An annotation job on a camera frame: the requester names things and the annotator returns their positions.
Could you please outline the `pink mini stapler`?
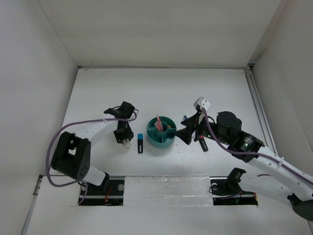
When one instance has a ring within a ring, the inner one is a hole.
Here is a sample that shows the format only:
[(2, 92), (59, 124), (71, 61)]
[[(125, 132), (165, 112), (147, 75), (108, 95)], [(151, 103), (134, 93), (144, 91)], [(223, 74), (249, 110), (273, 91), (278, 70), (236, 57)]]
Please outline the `pink mini stapler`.
[(122, 144), (125, 148), (130, 148), (131, 147), (131, 142), (129, 139), (125, 139), (122, 141)]

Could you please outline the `red gel pen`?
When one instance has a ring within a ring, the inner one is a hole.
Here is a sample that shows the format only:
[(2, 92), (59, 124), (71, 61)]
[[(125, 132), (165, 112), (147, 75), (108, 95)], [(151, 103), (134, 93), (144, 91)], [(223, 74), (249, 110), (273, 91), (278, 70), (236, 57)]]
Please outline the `red gel pen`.
[(161, 132), (161, 128), (160, 128), (159, 121), (156, 120), (155, 123), (154, 123), (154, 125), (155, 125), (156, 130), (159, 131), (159, 132)]

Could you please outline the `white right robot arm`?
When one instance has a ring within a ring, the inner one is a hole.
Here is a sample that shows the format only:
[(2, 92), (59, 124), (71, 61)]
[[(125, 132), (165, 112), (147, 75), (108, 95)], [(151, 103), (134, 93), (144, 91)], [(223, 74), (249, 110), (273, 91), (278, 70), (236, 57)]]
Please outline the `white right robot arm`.
[(241, 130), (242, 122), (232, 112), (224, 111), (214, 122), (205, 111), (182, 121), (185, 128), (175, 135), (186, 144), (202, 138), (214, 140), (238, 160), (263, 171), (251, 176), (246, 170), (233, 168), (226, 179), (213, 183), (210, 192), (222, 199), (252, 191), (286, 204), (300, 217), (313, 219), (313, 178), (272, 152), (264, 143)]

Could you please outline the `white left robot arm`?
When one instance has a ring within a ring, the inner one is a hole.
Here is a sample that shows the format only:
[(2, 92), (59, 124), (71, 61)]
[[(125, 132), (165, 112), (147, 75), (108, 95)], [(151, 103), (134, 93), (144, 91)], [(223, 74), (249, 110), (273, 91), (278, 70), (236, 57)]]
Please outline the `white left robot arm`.
[(108, 108), (98, 119), (78, 121), (64, 126), (57, 134), (59, 138), (54, 150), (52, 168), (75, 182), (92, 186), (98, 194), (109, 190), (110, 176), (91, 165), (91, 149), (105, 136), (114, 134), (116, 142), (125, 148), (131, 147), (134, 133), (130, 122), (137, 118), (138, 109), (124, 101)]

